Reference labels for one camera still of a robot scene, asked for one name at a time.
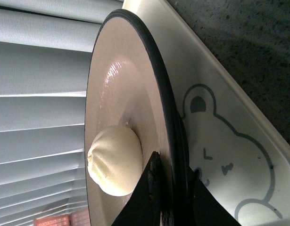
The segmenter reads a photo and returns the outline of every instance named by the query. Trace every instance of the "bear mouth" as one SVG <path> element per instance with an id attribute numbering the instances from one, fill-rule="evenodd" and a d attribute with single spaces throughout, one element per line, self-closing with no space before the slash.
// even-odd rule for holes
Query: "bear mouth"
<path id="1" fill-rule="evenodd" d="M 198 170 L 198 171 L 199 171 L 199 179 L 200 179 L 201 182 L 204 184 L 204 186 L 208 187 L 209 184 L 210 184 L 210 180 L 207 179 L 206 182 L 202 181 L 202 169 L 201 169 L 201 167 L 197 167 L 195 170 Z"/>

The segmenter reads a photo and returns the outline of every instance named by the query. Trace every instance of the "white bun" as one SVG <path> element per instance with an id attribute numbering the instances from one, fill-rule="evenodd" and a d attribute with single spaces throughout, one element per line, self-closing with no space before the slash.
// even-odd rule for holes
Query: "white bun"
<path id="1" fill-rule="evenodd" d="M 88 172 L 109 195 L 132 193 L 142 174 L 141 144 L 128 126 L 110 126 L 94 139 L 88 152 Z"/>

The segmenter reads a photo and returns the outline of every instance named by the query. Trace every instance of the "bear nose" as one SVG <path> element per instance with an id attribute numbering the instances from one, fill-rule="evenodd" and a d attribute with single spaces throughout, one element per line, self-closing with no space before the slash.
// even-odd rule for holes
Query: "bear nose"
<path id="1" fill-rule="evenodd" d="M 233 169 L 233 166 L 234 166 L 233 163 L 230 163 L 229 165 L 226 166 L 221 166 L 222 173 L 226 175 L 229 170 Z"/>

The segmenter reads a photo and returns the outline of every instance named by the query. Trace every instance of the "white tray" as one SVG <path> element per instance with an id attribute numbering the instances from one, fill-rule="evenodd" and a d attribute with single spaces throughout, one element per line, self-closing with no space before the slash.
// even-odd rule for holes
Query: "white tray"
<path id="1" fill-rule="evenodd" d="M 183 117 L 190 166 L 243 226 L 290 226 L 290 146 L 164 0 L 125 0 L 148 27 Z"/>

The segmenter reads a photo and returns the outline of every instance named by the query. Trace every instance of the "black object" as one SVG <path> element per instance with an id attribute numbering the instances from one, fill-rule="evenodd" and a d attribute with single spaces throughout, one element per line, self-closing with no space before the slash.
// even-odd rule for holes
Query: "black object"
<path id="1" fill-rule="evenodd" d="M 159 154 L 153 152 L 130 200 L 112 226 L 159 226 L 162 170 Z"/>
<path id="2" fill-rule="evenodd" d="M 199 179 L 199 170 L 193 174 L 190 200 L 196 226 L 240 226 L 223 208 Z"/>

